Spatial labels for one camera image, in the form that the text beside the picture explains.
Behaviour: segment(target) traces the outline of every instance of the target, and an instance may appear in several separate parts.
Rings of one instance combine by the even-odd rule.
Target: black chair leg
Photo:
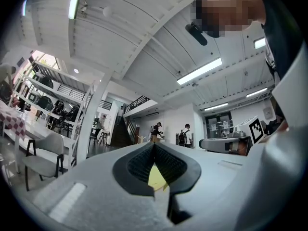
[[[28,185],[28,167],[25,166],[25,180],[26,180],[26,190],[29,191],[29,185]]]

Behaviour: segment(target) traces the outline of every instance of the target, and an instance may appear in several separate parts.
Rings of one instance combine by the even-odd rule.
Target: ceiling
[[[69,74],[78,68],[78,77],[93,82],[112,70],[115,83],[169,108],[192,102],[202,109],[271,86],[265,49],[253,44],[264,36],[261,25],[216,39],[204,34],[201,46],[185,30],[192,1],[80,0],[72,21],[70,0],[28,0],[17,30],[22,44],[62,59]],[[177,83],[219,57],[220,67]]]

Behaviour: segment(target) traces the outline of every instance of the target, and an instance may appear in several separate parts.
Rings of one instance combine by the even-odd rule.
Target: yellow object
[[[157,191],[162,187],[165,189],[168,185],[155,165],[151,169],[148,185],[153,187],[154,191]]]

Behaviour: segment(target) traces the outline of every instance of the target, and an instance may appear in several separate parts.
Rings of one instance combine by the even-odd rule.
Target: white chair
[[[34,155],[29,154],[30,144],[33,143]],[[37,156],[36,148],[56,153],[57,161],[55,163]],[[41,140],[29,140],[26,156],[23,158],[25,164],[26,190],[29,191],[28,185],[28,167],[39,174],[41,180],[45,177],[58,177],[59,162],[61,163],[61,172],[63,174],[64,144],[60,134],[51,133]]]

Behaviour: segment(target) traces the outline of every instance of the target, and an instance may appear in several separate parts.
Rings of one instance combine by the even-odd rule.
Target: doorway
[[[230,111],[207,116],[205,121],[208,139],[226,137],[230,127],[233,127]]]

